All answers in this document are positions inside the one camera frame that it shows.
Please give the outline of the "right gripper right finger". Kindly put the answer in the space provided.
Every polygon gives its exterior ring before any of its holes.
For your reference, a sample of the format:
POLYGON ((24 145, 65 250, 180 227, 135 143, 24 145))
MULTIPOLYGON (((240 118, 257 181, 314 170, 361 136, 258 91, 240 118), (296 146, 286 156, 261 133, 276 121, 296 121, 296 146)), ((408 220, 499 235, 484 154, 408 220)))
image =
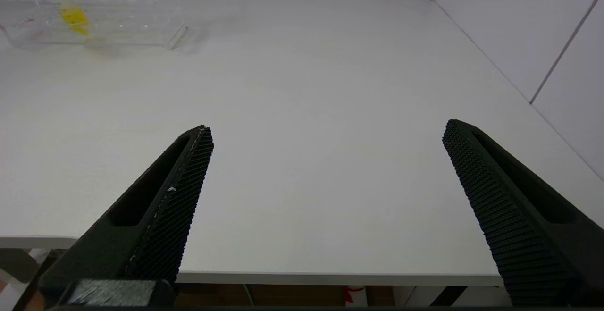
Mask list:
POLYGON ((601 307, 603 229, 476 126, 442 143, 512 305, 601 307))

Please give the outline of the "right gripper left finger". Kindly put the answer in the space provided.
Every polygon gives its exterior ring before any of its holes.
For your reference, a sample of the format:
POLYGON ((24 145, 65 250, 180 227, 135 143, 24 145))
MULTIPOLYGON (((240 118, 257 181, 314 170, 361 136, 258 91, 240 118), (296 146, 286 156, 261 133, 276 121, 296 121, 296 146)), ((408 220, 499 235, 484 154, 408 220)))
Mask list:
POLYGON ((40 278, 175 283, 213 154, 211 128, 180 135, 40 278))

